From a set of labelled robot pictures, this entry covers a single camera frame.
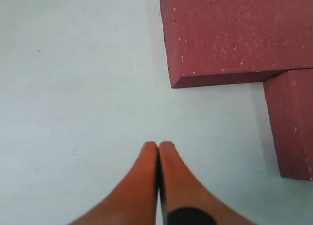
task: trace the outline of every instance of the red brick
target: red brick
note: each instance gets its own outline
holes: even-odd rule
[[[264,90],[281,175],[313,180],[313,69],[285,72]]]
[[[171,86],[313,68],[313,0],[160,0]]]

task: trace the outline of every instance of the white table surface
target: white table surface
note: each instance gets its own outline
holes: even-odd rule
[[[170,88],[159,0],[0,0],[0,104],[0,224],[70,222],[147,140],[259,224],[313,223],[313,184],[279,176],[262,84]]]

